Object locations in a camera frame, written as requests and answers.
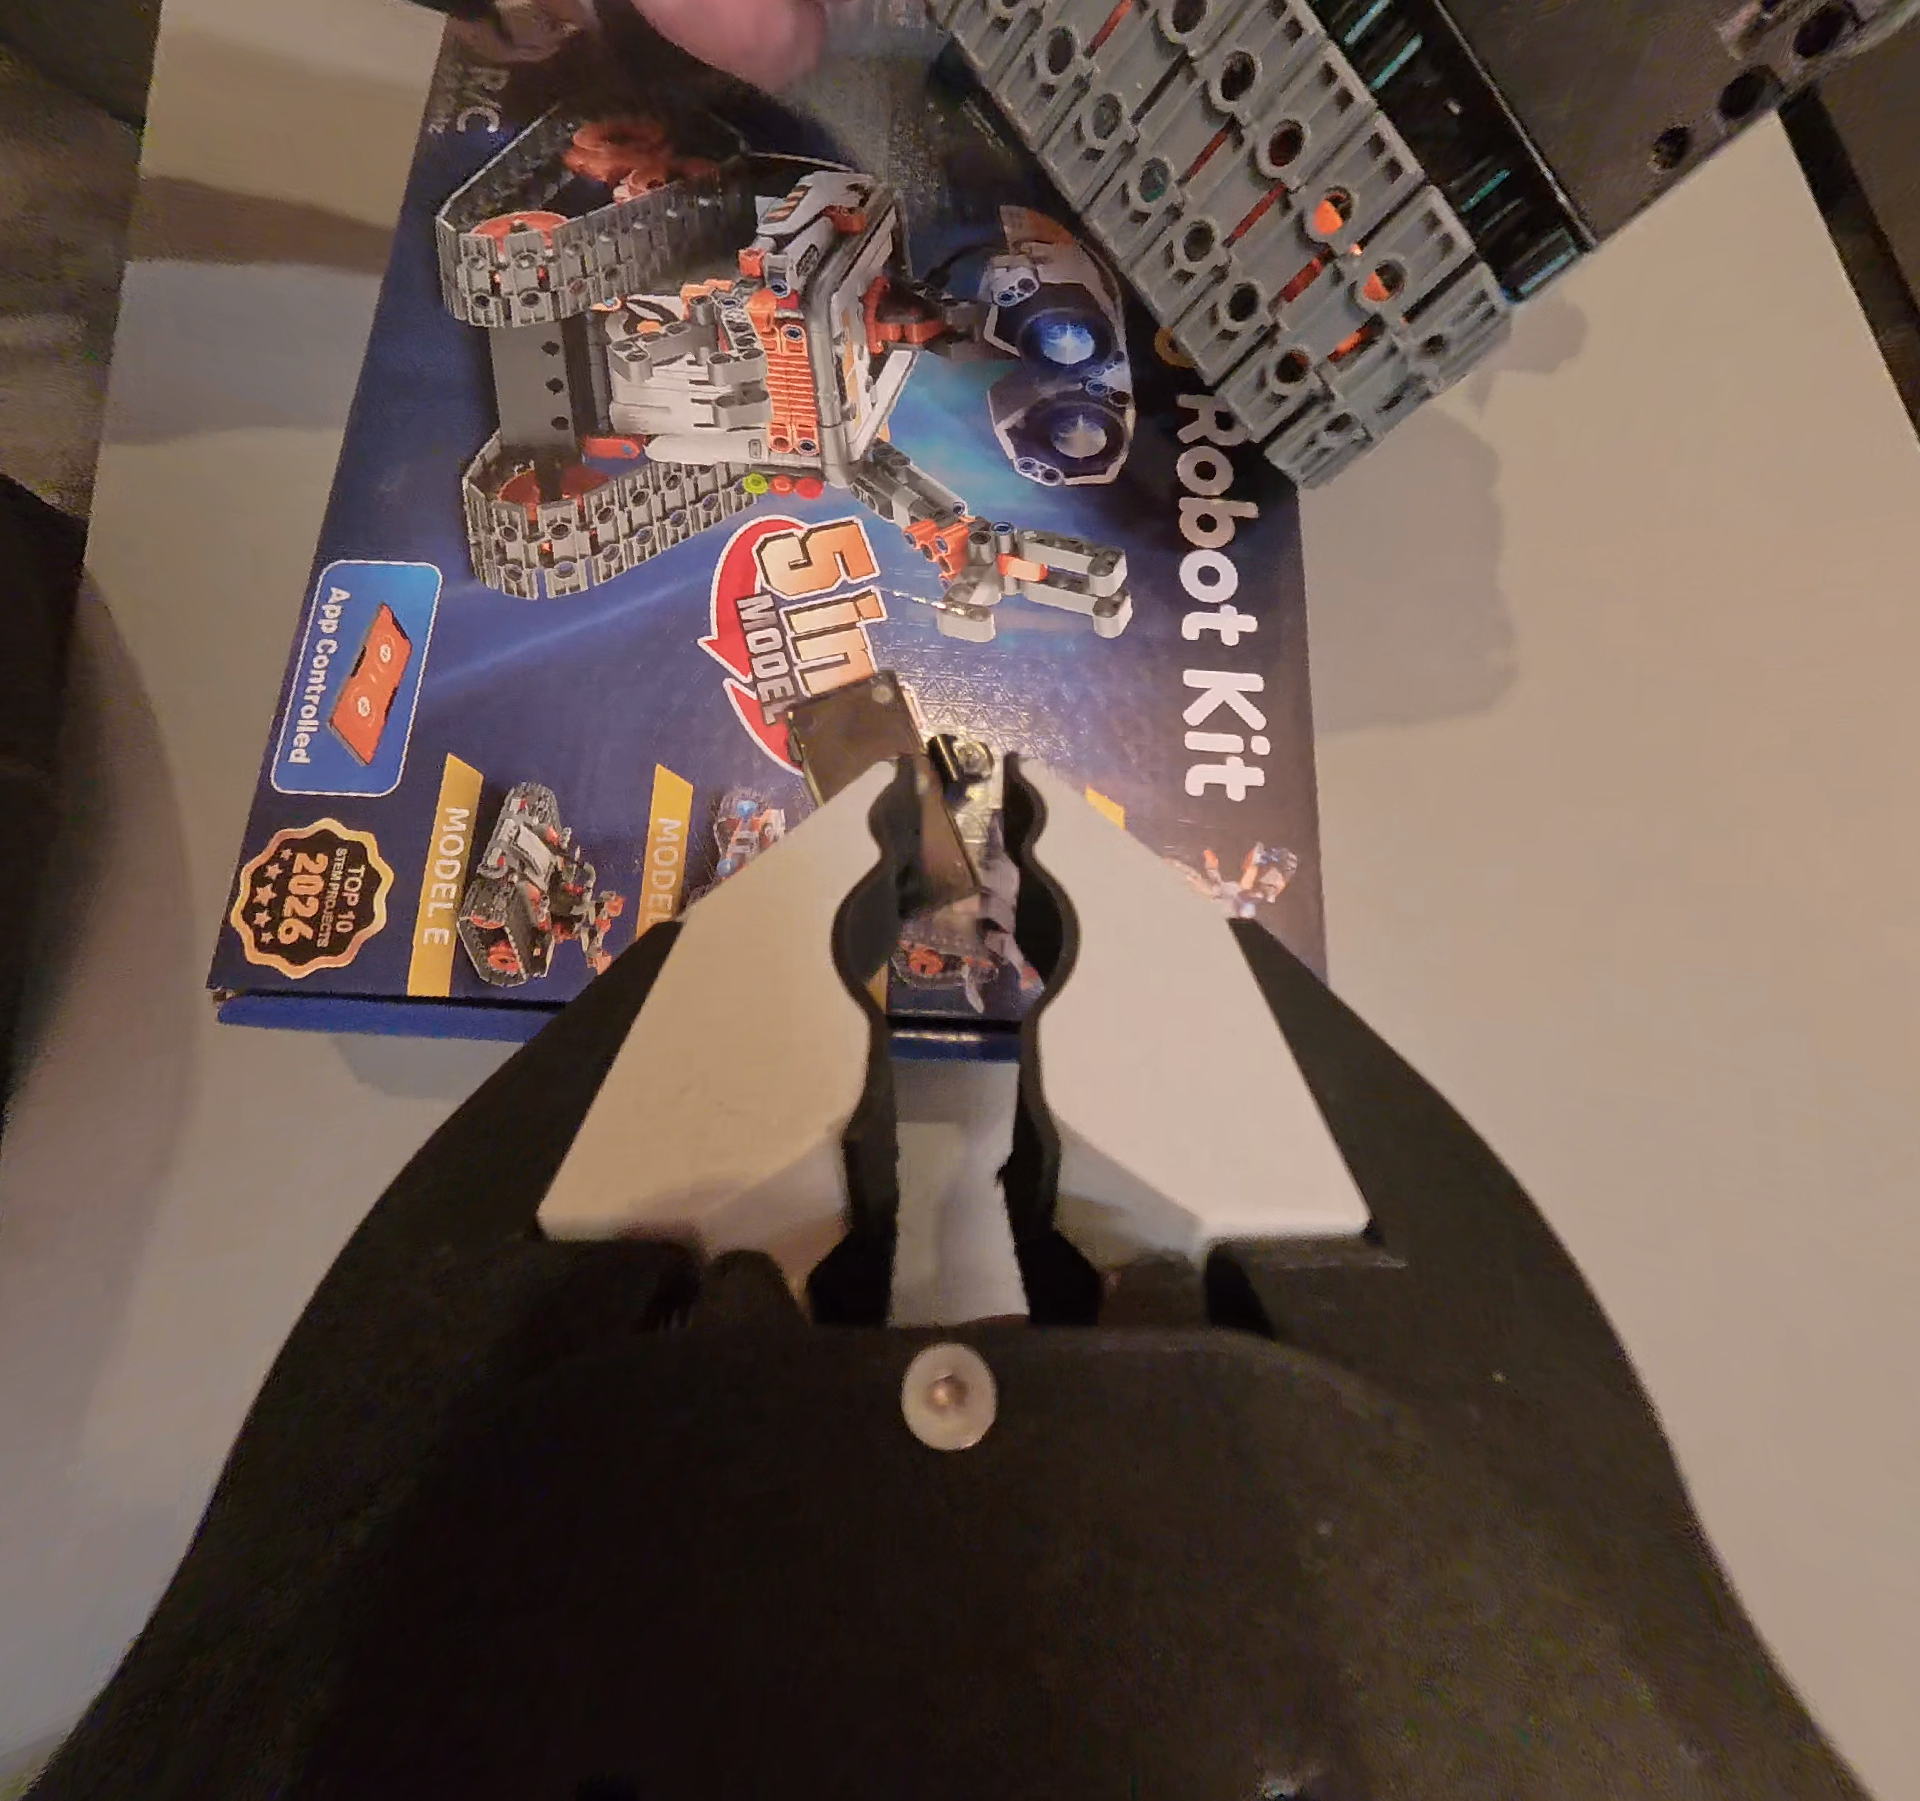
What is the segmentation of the grey desk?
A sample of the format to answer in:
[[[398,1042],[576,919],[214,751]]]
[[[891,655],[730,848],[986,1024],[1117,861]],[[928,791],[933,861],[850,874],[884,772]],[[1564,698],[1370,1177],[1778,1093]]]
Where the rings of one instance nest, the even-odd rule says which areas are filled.
[[[106,443],[3,1155],[6,1492],[188,1520],[319,1269],[499,1062],[214,1022],[216,895],[428,70],[391,0],[162,0],[138,136],[3,61],[3,454]],[[1331,982],[1561,1226],[1684,1456],[1916,1438],[1916,432],[1819,109],[1306,500]]]

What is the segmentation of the blue robot kit box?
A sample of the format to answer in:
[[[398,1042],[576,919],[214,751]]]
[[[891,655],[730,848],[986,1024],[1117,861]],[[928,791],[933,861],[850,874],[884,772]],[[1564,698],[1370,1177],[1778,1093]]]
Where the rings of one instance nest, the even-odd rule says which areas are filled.
[[[880,35],[796,104],[448,34],[209,987],[520,1041],[793,836],[876,686],[969,866],[883,998],[1013,1030],[1000,765],[1326,972],[1299,498]]]

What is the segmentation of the tracked building-block toy robot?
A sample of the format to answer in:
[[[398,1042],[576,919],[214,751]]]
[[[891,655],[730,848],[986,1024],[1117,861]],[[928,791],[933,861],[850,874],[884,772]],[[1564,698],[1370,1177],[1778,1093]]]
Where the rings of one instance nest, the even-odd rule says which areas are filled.
[[[1297,487],[1916,0],[924,0]]]

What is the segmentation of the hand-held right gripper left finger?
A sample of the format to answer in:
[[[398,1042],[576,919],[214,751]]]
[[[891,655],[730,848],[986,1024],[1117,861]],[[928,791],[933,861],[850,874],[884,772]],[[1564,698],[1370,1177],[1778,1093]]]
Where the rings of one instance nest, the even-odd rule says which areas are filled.
[[[868,1018],[831,926],[880,857],[876,765],[684,920],[540,1202],[553,1241],[824,1253],[848,1223],[841,1141]]]

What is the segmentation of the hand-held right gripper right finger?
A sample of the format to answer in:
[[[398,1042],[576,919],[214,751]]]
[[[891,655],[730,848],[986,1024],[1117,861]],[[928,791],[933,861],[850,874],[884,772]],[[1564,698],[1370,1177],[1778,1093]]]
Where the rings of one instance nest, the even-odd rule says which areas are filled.
[[[1005,760],[1002,826],[1043,980],[1002,1169],[1019,1247],[1120,1265],[1357,1241],[1369,1210],[1248,958],[1278,942],[1038,762]]]

